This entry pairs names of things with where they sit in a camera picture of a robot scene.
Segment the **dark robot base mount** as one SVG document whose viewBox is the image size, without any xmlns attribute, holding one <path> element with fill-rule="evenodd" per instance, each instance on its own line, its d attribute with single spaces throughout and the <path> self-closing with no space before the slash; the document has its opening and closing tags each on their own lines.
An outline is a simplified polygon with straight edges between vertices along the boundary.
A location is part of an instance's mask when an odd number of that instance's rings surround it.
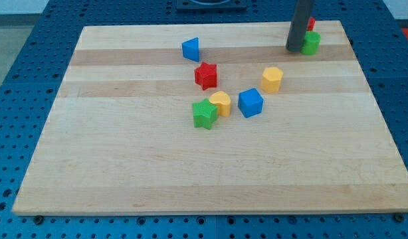
<svg viewBox="0 0 408 239">
<path fill-rule="evenodd" d="M 247 0 L 175 0 L 177 11 L 245 10 Z"/>
</svg>

